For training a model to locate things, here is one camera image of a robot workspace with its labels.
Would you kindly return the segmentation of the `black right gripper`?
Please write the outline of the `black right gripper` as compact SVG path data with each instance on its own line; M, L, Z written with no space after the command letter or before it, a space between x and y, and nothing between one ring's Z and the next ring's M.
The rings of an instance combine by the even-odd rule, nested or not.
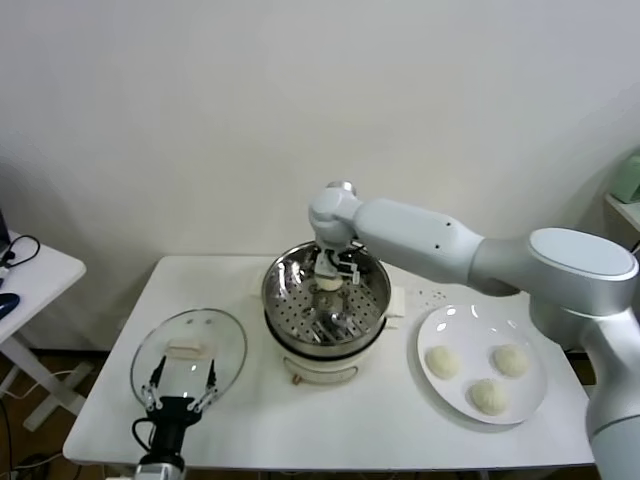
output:
M350 264L342 262L339 254L331 249L321 249L316 258L316 275L324 278L345 277L350 274Z

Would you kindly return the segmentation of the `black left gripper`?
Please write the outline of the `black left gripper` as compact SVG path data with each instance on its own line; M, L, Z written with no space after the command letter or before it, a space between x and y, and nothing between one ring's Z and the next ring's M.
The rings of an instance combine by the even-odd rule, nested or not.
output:
M158 387L165 363L166 357L163 356L149 381L141 387L141 395L148 419L155 427L150 452L179 454L187 429L200 421L200 413L209 408L217 394L216 365L212 358L204 393L195 400L193 397L159 397Z

